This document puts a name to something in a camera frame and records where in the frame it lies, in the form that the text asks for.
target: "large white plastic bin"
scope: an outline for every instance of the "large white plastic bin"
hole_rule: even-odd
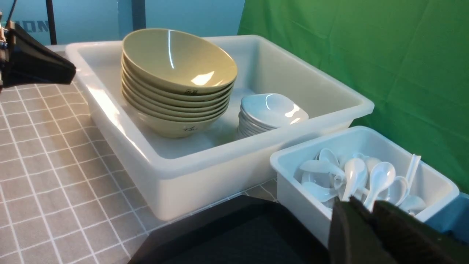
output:
[[[303,188],[302,173],[298,170],[303,162],[313,159],[323,148],[331,149],[340,160],[356,152],[377,157],[393,164],[398,176],[406,175],[412,154],[378,132],[357,126],[283,149],[271,156],[271,165],[278,173],[277,199],[327,247],[332,212]],[[459,189],[421,161],[410,194],[418,195],[427,204],[427,208],[415,216],[424,222],[456,198]]]
[[[66,48],[78,84],[102,131],[132,180],[162,220],[171,220],[275,177],[270,155],[346,129],[374,104],[351,88],[258,36],[215,37],[238,65],[226,113],[207,131],[183,139],[156,135],[120,93],[121,42]],[[241,98],[281,93],[310,120],[235,141]]]

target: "green backdrop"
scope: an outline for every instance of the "green backdrop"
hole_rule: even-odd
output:
[[[368,97],[375,110],[354,125],[469,191],[469,0],[246,0],[238,33]]]

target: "bowl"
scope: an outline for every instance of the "bowl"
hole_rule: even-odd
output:
[[[138,101],[136,101],[135,99],[133,99],[129,93],[127,92],[127,90],[123,87],[121,89],[121,92],[122,94],[124,94],[124,98],[126,100],[131,100],[132,102],[132,105],[135,107],[136,105],[138,106],[138,110],[141,111],[141,112],[144,112],[145,114],[149,115],[149,116],[153,116],[153,117],[156,117],[158,119],[164,119],[164,120],[168,120],[168,121],[176,121],[176,122],[200,122],[200,121],[205,121],[205,120],[208,120],[208,119],[212,119],[213,117],[216,117],[216,116],[221,116],[228,108],[228,104],[226,104],[226,106],[214,113],[214,114],[211,114],[211,115],[208,115],[208,116],[201,116],[201,117],[180,117],[180,116],[169,116],[169,115],[165,115],[165,114],[162,114],[162,113],[158,113],[156,111],[153,111],[147,107],[145,107],[144,105],[140,104]]]
[[[146,89],[148,89],[148,90],[150,90],[154,93],[157,93],[161,96],[171,98],[171,99],[181,100],[181,101],[211,101],[211,100],[214,100],[214,99],[220,97],[221,95],[223,95],[224,93],[226,93],[229,89],[231,89],[233,87],[232,84],[234,82],[233,81],[232,83],[228,84],[225,88],[219,90],[218,92],[205,94],[205,95],[193,95],[193,94],[185,95],[185,94],[169,93],[169,92],[166,92],[166,91],[160,89],[158,86],[146,83],[144,80],[139,79],[138,75],[136,75],[135,72],[133,72],[131,69],[129,69],[129,67],[126,65],[124,59],[122,59],[121,67],[122,67],[122,74],[127,79],[132,79],[132,81],[138,83],[139,85],[145,87]]]
[[[210,116],[212,114],[218,113],[223,110],[223,108],[229,103],[229,101],[226,101],[224,104],[220,105],[219,107],[209,110],[209,111],[203,111],[203,112],[197,112],[197,113],[191,113],[191,112],[183,112],[183,111],[173,111],[169,110],[163,107],[158,106],[158,102],[155,100],[152,100],[151,98],[145,97],[143,94],[141,94],[139,91],[133,89],[132,87],[129,87],[125,80],[122,80],[122,89],[125,90],[127,95],[132,97],[138,104],[142,105],[143,107],[146,107],[150,110],[153,110],[155,112],[165,114],[168,116],[178,116],[178,117],[204,117],[204,116]]]
[[[176,107],[185,107],[185,108],[217,108],[222,105],[225,101],[230,100],[230,95],[233,90],[233,85],[228,88],[228,90],[222,94],[221,96],[211,100],[211,101],[200,101],[200,102],[193,102],[193,101],[182,101],[178,99],[168,98],[161,94],[154,92],[154,90],[147,89],[145,86],[137,83],[135,80],[128,78],[127,75],[122,76],[122,80],[125,80],[128,86],[135,88],[139,92],[145,95],[145,97],[151,98],[155,101],[158,101],[165,105],[176,106]]]
[[[139,118],[157,134],[166,138],[183,138],[188,137],[198,131],[204,131],[226,111],[225,109],[218,116],[198,122],[179,122],[165,120],[147,114],[146,109],[142,108],[127,94],[125,94],[124,90],[121,90],[121,93],[127,103],[137,111]]]
[[[223,49],[200,37],[169,29],[142,29],[122,41],[128,66],[146,81],[171,93],[217,92],[238,74]]]

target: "bowl rim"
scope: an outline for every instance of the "bowl rim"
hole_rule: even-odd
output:
[[[208,85],[186,85],[186,84],[181,84],[181,83],[175,83],[173,81],[170,81],[170,80],[167,80],[165,78],[162,78],[162,77],[159,77],[159,76],[156,76],[152,73],[150,73],[149,71],[145,70],[144,68],[140,67],[138,64],[136,64],[128,55],[127,55],[127,51],[125,49],[125,44],[126,44],[126,41],[131,39],[132,37],[134,37],[135,35],[137,34],[140,34],[144,31],[161,31],[161,32],[176,32],[177,34],[183,34],[183,35],[187,35],[187,36],[190,36],[192,38],[196,38],[196,39],[199,39],[201,40],[202,42],[214,47],[214,48],[217,48],[219,50],[221,50],[232,62],[233,62],[233,65],[234,65],[234,77],[230,78],[230,80],[228,81],[225,81],[225,82],[222,82],[220,83],[219,85],[216,85],[216,86],[208,86]],[[172,29],[166,29],[166,28],[146,28],[146,29],[139,29],[139,30],[136,30],[136,31],[133,31],[129,34],[127,34],[127,36],[124,37],[124,39],[122,40],[122,54],[129,60],[129,62],[131,62],[133,65],[135,65],[137,68],[139,68],[142,72],[144,72],[145,74],[149,75],[149,76],[152,76],[153,78],[156,78],[158,80],[162,80],[164,82],[167,82],[167,83],[173,83],[173,84],[176,84],[180,87],[184,87],[184,89],[194,89],[194,88],[198,88],[198,89],[217,89],[217,88],[221,88],[221,87],[224,87],[226,85],[228,85],[229,83],[231,83],[234,79],[236,79],[237,75],[238,75],[238,66],[235,62],[235,60],[224,50],[222,49],[221,47],[211,43],[210,41],[207,41],[199,36],[196,36],[196,35],[193,35],[193,34],[190,34],[190,33],[187,33],[187,32],[183,32],[183,31],[178,31],[178,30],[172,30]]]

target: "stack of white dishes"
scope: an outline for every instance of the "stack of white dishes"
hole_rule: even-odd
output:
[[[239,139],[309,119],[308,113],[288,97],[278,93],[243,97],[238,117]]]
[[[168,29],[144,29],[122,42],[122,95],[157,134],[187,137],[227,110],[238,69],[221,48]]]

